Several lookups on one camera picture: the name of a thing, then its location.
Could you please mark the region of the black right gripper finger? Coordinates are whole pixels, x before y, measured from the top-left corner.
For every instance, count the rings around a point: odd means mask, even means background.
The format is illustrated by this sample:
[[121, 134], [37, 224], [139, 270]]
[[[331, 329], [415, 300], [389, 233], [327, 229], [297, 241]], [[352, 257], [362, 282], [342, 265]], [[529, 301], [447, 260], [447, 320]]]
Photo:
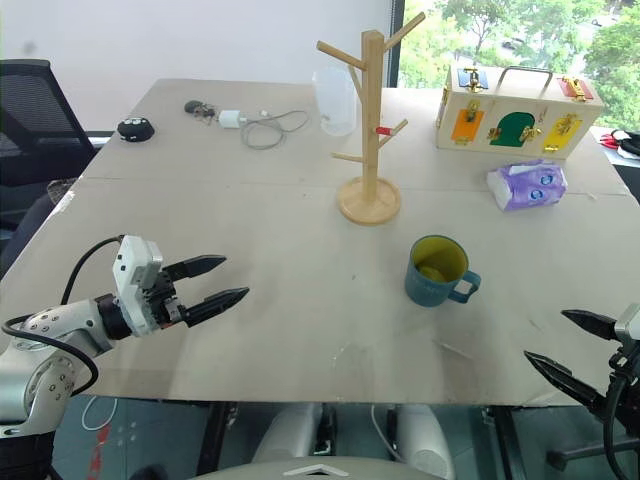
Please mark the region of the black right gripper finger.
[[561, 314], [584, 331], [604, 340], [617, 340], [616, 320], [587, 310], [565, 309]]
[[576, 378], [571, 370], [537, 353], [524, 351], [524, 356], [551, 385], [578, 401], [591, 413], [603, 411], [603, 396], [594, 387]]

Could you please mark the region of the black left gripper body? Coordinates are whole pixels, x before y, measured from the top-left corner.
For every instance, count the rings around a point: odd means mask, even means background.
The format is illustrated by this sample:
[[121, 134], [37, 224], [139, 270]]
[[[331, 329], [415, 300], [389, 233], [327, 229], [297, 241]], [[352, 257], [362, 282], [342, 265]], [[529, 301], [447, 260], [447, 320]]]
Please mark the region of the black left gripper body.
[[152, 331], [188, 320], [187, 308], [180, 302], [174, 285], [176, 281], [185, 278], [187, 274], [184, 271], [162, 269], [152, 286], [143, 289], [142, 298]]

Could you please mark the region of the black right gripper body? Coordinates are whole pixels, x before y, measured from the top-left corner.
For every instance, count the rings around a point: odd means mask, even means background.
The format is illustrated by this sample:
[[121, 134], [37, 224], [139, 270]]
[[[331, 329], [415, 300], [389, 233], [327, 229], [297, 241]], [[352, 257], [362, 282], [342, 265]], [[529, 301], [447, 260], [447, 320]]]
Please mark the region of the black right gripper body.
[[628, 435], [639, 435], [639, 341], [631, 340], [609, 359], [612, 371], [603, 397], [603, 435], [612, 436], [618, 420]]

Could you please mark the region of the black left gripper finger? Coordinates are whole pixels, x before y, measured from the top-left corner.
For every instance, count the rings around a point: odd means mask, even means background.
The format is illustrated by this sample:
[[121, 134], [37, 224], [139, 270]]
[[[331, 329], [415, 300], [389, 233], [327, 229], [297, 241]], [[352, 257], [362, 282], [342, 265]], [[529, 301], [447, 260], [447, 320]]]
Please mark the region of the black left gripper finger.
[[162, 271], [171, 281], [194, 278], [205, 274], [227, 260], [224, 255], [200, 255], [164, 266]]
[[186, 308], [182, 313], [182, 321], [189, 328], [214, 318], [234, 307], [248, 293], [248, 287], [232, 288], [220, 291], [205, 298], [202, 302]]

